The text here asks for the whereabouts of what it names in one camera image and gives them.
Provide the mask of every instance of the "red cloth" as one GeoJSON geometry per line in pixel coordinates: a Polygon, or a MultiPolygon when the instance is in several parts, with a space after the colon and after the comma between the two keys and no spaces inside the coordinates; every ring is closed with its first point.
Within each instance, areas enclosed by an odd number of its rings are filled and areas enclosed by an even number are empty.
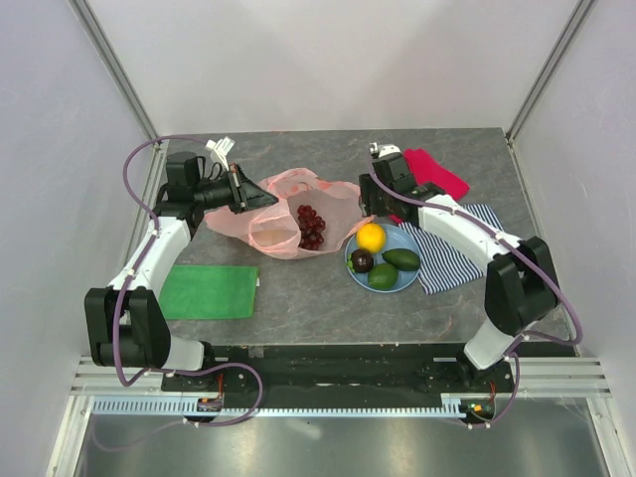
{"type": "MultiPolygon", "coordinates": [[[[408,169],[415,176],[415,182],[420,186],[426,182],[432,182],[438,187],[441,187],[446,194],[452,197],[455,201],[459,201],[462,197],[468,194],[470,187],[459,177],[454,175],[447,169],[441,167],[433,159],[433,156],[428,154],[423,149],[406,149],[403,152],[408,164],[408,169]]],[[[400,224],[402,221],[396,216],[390,216],[391,219],[400,224]]]]}

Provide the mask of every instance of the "green cloth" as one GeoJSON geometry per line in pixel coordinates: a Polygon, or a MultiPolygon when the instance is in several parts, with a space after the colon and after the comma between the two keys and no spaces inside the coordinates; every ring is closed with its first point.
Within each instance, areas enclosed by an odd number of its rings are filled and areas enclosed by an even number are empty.
{"type": "Polygon", "coordinates": [[[175,265],[161,290],[166,320],[231,320],[254,313],[255,266],[175,265]]]}

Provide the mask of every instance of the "bowl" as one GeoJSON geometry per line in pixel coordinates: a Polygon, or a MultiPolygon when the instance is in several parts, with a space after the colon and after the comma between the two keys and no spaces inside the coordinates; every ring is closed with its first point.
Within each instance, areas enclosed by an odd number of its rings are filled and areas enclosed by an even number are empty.
{"type": "MultiPolygon", "coordinates": [[[[407,248],[411,251],[414,251],[419,256],[421,260],[421,254],[419,253],[419,249],[417,248],[417,243],[413,237],[407,234],[405,231],[396,226],[388,226],[385,224],[379,224],[387,234],[387,242],[382,250],[378,253],[374,253],[374,266],[379,265],[380,263],[386,263],[382,258],[382,254],[387,250],[393,250],[394,248],[407,248]]],[[[349,274],[353,276],[354,280],[358,282],[361,286],[364,286],[368,290],[375,291],[376,293],[395,293],[396,291],[404,290],[409,285],[411,285],[415,279],[417,278],[416,271],[401,271],[399,270],[397,273],[397,282],[396,284],[390,288],[389,290],[377,290],[369,286],[369,274],[368,273],[355,273],[347,266],[347,259],[350,253],[353,253],[356,249],[358,249],[358,242],[356,241],[356,236],[353,235],[349,238],[347,242],[347,248],[345,248],[345,266],[349,271],[349,274]]]]}

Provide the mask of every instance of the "white wall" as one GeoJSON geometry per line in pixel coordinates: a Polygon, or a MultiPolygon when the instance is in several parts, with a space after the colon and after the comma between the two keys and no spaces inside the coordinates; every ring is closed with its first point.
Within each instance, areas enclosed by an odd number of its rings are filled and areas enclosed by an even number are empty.
{"type": "Polygon", "coordinates": [[[597,2],[518,140],[561,284],[636,444],[636,3],[597,2]]]}
{"type": "Polygon", "coordinates": [[[40,477],[87,351],[83,296],[130,238],[121,164],[143,135],[66,1],[11,2],[0,59],[0,474],[40,477]]]}
{"type": "Polygon", "coordinates": [[[575,0],[89,0],[159,132],[506,127],[575,0]]]}

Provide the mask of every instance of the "bag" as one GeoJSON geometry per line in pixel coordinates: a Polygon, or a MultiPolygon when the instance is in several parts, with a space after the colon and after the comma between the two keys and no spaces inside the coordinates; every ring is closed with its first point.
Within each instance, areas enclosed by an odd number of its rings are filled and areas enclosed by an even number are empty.
{"type": "Polygon", "coordinates": [[[345,239],[373,217],[362,217],[358,205],[360,187],[350,182],[327,182],[309,169],[290,169],[260,181],[258,185],[275,195],[278,203],[265,209],[235,215],[228,207],[205,216],[208,229],[241,239],[274,258],[306,258],[337,251],[345,239]],[[326,223],[324,243],[318,250],[300,248],[298,207],[313,207],[326,223]]]}

